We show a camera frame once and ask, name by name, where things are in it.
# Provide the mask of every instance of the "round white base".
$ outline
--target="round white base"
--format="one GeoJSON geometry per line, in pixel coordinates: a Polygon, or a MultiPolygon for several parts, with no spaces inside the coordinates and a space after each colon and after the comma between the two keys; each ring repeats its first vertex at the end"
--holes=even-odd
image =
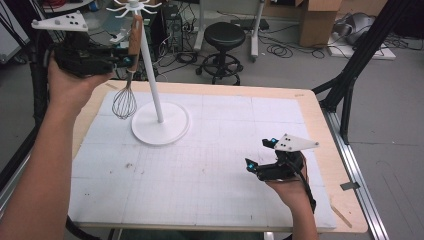
{"type": "Polygon", "coordinates": [[[187,111],[174,103],[161,103],[163,119],[158,122],[153,102],[137,110],[132,119],[132,131],[140,141],[155,145],[167,145],[182,138],[190,127],[187,111]]]}

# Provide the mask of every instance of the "forearm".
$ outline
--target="forearm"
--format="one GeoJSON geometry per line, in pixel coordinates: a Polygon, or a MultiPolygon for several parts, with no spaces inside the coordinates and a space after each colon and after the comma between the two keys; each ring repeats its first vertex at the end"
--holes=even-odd
{"type": "Polygon", "coordinates": [[[316,240],[318,233],[312,209],[307,199],[290,208],[293,218],[293,240],[316,240]]]}
{"type": "Polygon", "coordinates": [[[5,235],[2,239],[63,238],[70,195],[74,122],[75,117],[67,116],[60,108],[49,107],[0,224],[0,235],[5,235]]]}

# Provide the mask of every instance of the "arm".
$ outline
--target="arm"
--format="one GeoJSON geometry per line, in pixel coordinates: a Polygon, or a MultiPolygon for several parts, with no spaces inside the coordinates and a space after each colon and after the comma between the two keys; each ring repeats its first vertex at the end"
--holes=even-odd
{"type": "MultiPolygon", "coordinates": [[[[305,179],[308,179],[306,167],[302,169],[305,179]]],[[[309,203],[308,195],[302,181],[294,179],[286,182],[267,182],[281,200],[290,208],[293,218],[293,240],[318,239],[315,218],[309,203]]]]}
{"type": "Polygon", "coordinates": [[[110,75],[85,79],[50,59],[50,104],[30,159],[0,222],[0,239],[62,239],[68,212],[72,133],[82,107],[110,75]]]}

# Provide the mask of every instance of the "whisk handle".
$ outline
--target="whisk handle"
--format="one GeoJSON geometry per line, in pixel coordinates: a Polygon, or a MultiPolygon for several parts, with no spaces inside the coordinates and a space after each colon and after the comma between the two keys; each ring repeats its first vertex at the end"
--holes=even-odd
{"type": "Polygon", "coordinates": [[[140,53],[141,31],[143,30],[143,18],[140,15],[133,16],[131,25],[130,43],[128,48],[129,55],[136,55],[133,65],[128,68],[128,71],[135,72],[138,65],[138,55],[140,53]]]}

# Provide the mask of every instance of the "black stool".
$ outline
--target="black stool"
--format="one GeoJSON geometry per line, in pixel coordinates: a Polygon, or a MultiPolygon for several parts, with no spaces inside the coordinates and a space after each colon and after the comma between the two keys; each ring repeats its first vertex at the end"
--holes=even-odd
{"type": "Polygon", "coordinates": [[[219,53],[209,55],[196,69],[196,74],[200,75],[202,69],[205,70],[213,76],[212,84],[215,84],[217,78],[222,79],[234,75],[237,78],[234,85],[240,85],[240,77],[237,73],[243,70],[243,66],[237,58],[227,52],[243,44],[246,39],[244,31],[234,24],[218,22],[208,26],[204,36],[206,42],[214,46],[219,53]]]}

